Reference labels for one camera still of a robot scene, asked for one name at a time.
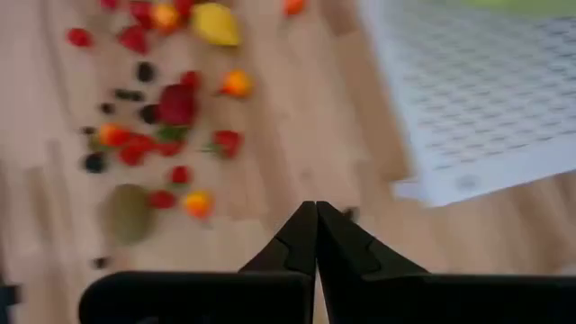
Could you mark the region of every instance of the white plastic grid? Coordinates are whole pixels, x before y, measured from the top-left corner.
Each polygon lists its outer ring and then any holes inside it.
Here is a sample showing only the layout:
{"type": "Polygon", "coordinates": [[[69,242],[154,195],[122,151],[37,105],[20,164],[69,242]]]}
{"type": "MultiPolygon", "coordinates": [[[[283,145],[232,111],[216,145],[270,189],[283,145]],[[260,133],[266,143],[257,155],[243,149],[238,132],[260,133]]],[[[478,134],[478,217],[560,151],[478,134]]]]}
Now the white plastic grid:
{"type": "Polygon", "coordinates": [[[576,168],[576,18],[362,0],[433,206],[576,168]]]}

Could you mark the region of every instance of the blueberry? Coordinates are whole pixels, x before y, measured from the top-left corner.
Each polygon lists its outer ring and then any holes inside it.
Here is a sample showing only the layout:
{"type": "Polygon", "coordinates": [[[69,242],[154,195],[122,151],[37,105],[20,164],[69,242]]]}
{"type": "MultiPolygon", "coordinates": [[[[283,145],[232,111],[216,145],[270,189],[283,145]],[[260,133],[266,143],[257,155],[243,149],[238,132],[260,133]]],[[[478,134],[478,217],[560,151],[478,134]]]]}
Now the blueberry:
{"type": "Polygon", "coordinates": [[[114,96],[117,99],[130,100],[132,98],[132,91],[126,89],[114,89],[114,96]]]}
{"type": "Polygon", "coordinates": [[[114,108],[114,105],[112,103],[102,103],[100,104],[100,111],[103,114],[111,115],[114,114],[116,109],[114,108]]]}
{"type": "Polygon", "coordinates": [[[135,102],[144,101],[144,94],[141,91],[132,91],[130,93],[130,99],[135,102]]]}
{"type": "Polygon", "coordinates": [[[142,121],[150,125],[155,124],[157,121],[156,119],[157,107],[158,107],[157,104],[148,104],[140,108],[139,116],[142,119],[142,121]]]}
{"type": "Polygon", "coordinates": [[[154,80],[156,71],[150,62],[140,62],[136,71],[136,77],[140,82],[150,82],[154,80]]]}
{"type": "Polygon", "coordinates": [[[88,154],[84,159],[84,169],[88,173],[101,174],[106,169],[104,154],[95,152],[88,154]]]}
{"type": "Polygon", "coordinates": [[[85,135],[92,135],[96,132],[96,128],[92,126],[86,126],[82,128],[82,133],[85,135]]]}

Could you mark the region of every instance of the wooden floor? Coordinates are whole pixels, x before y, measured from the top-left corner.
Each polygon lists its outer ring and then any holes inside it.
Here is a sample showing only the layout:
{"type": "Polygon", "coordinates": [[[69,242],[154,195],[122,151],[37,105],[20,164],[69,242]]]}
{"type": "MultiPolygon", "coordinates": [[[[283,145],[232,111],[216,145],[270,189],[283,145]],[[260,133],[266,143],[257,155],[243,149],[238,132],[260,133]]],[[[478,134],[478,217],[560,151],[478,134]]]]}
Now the wooden floor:
{"type": "MultiPolygon", "coordinates": [[[[142,58],[109,36],[98,1],[4,0],[0,266],[23,288],[16,323],[77,322],[82,291],[113,271],[236,270],[303,200],[359,207],[366,230],[433,272],[550,274],[576,261],[575,175],[434,210],[395,200],[389,184],[409,170],[354,0],[310,0],[288,23],[281,2],[228,1],[245,37],[236,50],[184,32],[155,40],[146,59],[160,77],[143,86],[133,76],[142,58]],[[67,28],[87,25],[96,35],[93,50],[64,42],[67,28]],[[106,175],[78,167],[86,153],[78,129],[104,121],[96,106],[112,100],[112,88],[137,88],[154,102],[161,86],[190,68],[205,80],[202,117],[185,154],[133,169],[114,165],[106,175]],[[210,95],[230,68],[254,76],[253,97],[210,95]],[[235,161],[196,152],[222,128],[246,134],[235,161]],[[211,220],[163,213],[144,243],[112,245],[99,221],[108,191],[120,183],[158,187],[177,164],[195,169],[194,188],[214,192],[211,220]],[[101,256],[112,257],[106,270],[91,265],[101,256]]],[[[141,128],[137,105],[117,104],[117,121],[141,128]]],[[[321,302],[318,308],[317,322],[325,322],[321,302]]]]}

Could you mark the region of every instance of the red strawberry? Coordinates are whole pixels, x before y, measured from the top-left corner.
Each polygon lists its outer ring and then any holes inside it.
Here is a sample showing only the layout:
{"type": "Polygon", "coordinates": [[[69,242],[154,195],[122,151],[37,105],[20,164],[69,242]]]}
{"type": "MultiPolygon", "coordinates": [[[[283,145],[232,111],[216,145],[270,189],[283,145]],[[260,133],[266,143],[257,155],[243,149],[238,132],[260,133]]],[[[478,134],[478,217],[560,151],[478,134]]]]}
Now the red strawberry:
{"type": "Polygon", "coordinates": [[[117,129],[112,131],[108,137],[108,146],[113,148],[121,147],[131,140],[132,133],[128,130],[117,129]]]}
{"type": "Polygon", "coordinates": [[[184,85],[169,85],[162,90],[157,117],[167,125],[192,125],[198,114],[194,94],[184,85]]]}
{"type": "Polygon", "coordinates": [[[156,148],[156,143],[154,142],[154,139],[152,139],[148,135],[137,133],[132,134],[130,141],[128,142],[128,145],[144,153],[148,153],[156,148]]]}
{"type": "Polygon", "coordinates": [[[113,11],[118,8],[118,0],[100,0],[100,5],[104,9],[113,11]]]}
{"type": "Polygon", "coordinates": [[[142,162],[144,151],[133,146],[125,146],[120,150],[120,160],[129,167],[135,167],[142,162]]]}
{"type": "Polygon", "coordinates": [[[186,166],[175,166],[170,173],[170,182],[184,185],[190,181],[190,173],[186,166]]]}
{"type": "Polygon", "coordinates": [[[141,26],[130,26],[124,28],[118,35],[118,41],[128,50],[133,50],[142,55],[148,54],[148,41],[146,31],[141,26]]]}
{"type": "Polygon", "coordinates": [[[218,130],[212,134],[210,143],[204,152],[216,153],[221,158],[234,158],[242,145],[241,134],[232,130],[218,130]]]}
{"type": "Polygon", "coordinates": [[[152,193],[149,197],[150,205],[158,209],[168,209],[174,207],[176,198],[173,194],[166,190],[158,190],[152,193]]]}
{"type": "Polygon", "coordinates": [[[171,141],[156,144],[156,149],[160,152],[160,155],[163,157],[173,157],[182,151],[184,145],[185,142],[183,141],[171,141]]]}
{"type": "Polygon", "coordinates": [[[180,14],[180,21],[183,23],[188,23],[188,18],[190,17],[190,9],[194,5],[194,0],[174,0],[174,7],[180,14]]]}
{"type": "Polygon", "coordinates": [[[68,41],[75,46],[81,48],[89,48],[92,46],[92,35],[82,28],[71,28],[67,32],[68,41]]]}
{"type": "Polygon", "coordinates": [[[149,1],[130,1],[130,14],[140,26],[147,30],[154,27],[152,22],[152,3],[149,1]]]}
{"type": "Polygon", "coordinates": [[[186,71],[180,76],[180,85],[188,86],[191,90],[200,88],[200,74],[198,71],[186,71]]]}

